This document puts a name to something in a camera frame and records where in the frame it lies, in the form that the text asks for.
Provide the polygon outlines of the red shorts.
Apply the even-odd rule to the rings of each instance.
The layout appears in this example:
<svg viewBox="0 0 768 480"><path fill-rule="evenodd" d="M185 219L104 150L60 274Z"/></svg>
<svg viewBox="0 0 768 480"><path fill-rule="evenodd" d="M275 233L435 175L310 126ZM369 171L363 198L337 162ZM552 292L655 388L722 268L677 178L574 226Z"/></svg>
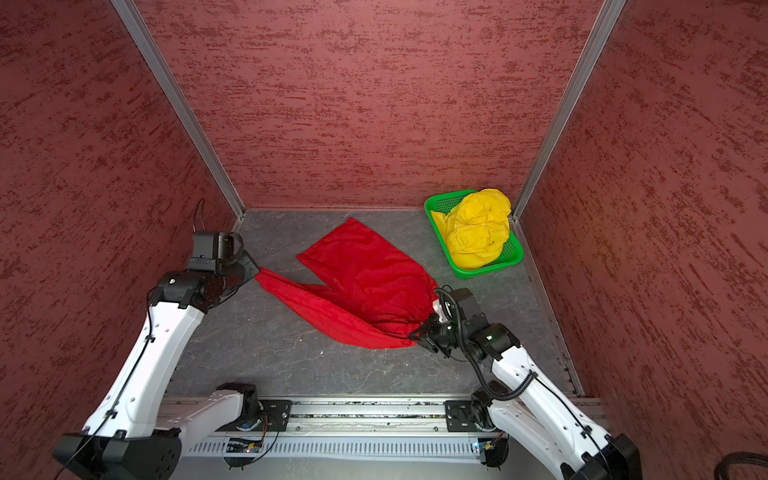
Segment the red shorts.
<svg viewBox="0 0 768 480"><path fill-rule="evenodd" d="M326 337L368 350L410 348L434 313L437 283L411 257L350 218L297 256L318 284L262 268L255 280Z"/></svg>

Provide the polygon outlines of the green plastic basket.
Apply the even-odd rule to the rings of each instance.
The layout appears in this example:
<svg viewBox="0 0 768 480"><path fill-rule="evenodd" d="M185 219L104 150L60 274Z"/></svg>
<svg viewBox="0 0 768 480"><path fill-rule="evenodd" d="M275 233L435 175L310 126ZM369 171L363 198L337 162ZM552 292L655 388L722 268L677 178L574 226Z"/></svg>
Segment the green plastic basket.
<svg viewBox="0 0 768 480"><path fill-rule="evenodd" d="M465 271L461 270L453 265L453 262L448 256L446 247L443 244L443 240L440 238L437 228L434 222L430 218L430 211L436 210L443 213L447 213L454 205L456 205L465 195L477 192L476 190L463 190L445 194L438 194L429 197L424 203L424 210L439 242L439 245L444 253L448 264L450 265L454 275L460 279L469 279L480 275L488 274L491 272L497 272L507 267L514 266L520 263L523 259L524 252L515 235L512 233L510 215L508 216L510 226L510 238L503 247L502 255L494 262L486 265L483 268Z"/></svg>

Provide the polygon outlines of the yellow shorts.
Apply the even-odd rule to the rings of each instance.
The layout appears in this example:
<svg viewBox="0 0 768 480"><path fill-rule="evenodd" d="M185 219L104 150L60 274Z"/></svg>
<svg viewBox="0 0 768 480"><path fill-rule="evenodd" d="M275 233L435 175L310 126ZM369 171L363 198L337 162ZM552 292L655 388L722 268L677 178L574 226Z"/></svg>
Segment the yellow shorts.
<svg viewBox="0 0 768 480"><path fill-rule="evenodd" d="M498 189L465 195L447 213L430 211L453 265L473 271L496 261L510 238L510 200Z"/></svg>

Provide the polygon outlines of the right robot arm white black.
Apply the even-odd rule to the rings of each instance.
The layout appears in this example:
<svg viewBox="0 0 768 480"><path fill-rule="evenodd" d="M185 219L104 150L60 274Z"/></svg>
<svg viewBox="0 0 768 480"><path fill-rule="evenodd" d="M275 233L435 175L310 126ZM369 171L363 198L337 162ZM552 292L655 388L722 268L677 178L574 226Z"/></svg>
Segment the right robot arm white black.
<svg viewBox="0 0 768 480"><path fill-rule="evenodd" d="M435 294L432 313L409 338L445 357L459 353L472 368L476 427L517 442L557 479L642 478L638 447L577 407L505 325L487 319L469 289Z"/></svg>

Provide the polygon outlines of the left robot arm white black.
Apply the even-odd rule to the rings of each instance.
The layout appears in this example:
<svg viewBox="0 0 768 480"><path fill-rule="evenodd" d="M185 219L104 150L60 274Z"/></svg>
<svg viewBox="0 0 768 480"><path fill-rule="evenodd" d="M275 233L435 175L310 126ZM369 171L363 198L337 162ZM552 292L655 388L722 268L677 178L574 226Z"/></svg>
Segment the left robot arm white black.
<svg viewBox="0 0 768 480"><path fill-rule="evenodd" d="M170 271L147 295L141 333L81 431L53 450L62 472L79 479L168 479L181 457L223 426L265 432L252 384L229 382L161 426L158 415L182 353L204 316L252 280L256 262L234 232L193 235L187 267Z"/></svg>

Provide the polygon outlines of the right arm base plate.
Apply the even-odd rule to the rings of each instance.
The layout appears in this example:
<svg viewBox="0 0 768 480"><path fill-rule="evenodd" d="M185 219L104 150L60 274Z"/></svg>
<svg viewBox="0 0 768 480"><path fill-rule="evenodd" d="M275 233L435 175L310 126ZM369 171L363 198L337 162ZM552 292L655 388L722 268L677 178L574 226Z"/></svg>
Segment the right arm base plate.
<svg viewBox="0 0 768 480"><path fill-rule="evenodd" d="M448 432L470 433L479 431L471 400L446 400L443 405Z"/></svg>

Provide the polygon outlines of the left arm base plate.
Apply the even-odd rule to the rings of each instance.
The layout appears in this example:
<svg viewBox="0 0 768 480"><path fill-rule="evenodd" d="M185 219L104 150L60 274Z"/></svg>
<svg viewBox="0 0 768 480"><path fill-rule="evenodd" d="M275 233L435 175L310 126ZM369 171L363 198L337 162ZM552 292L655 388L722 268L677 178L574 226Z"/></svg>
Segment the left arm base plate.
<svg viewBox="0 0 768 480"><path fill-rule="evenodd" d="M287 428L293 402L290 400L250 400L234 421L243 432L283 432Z"/></svg>

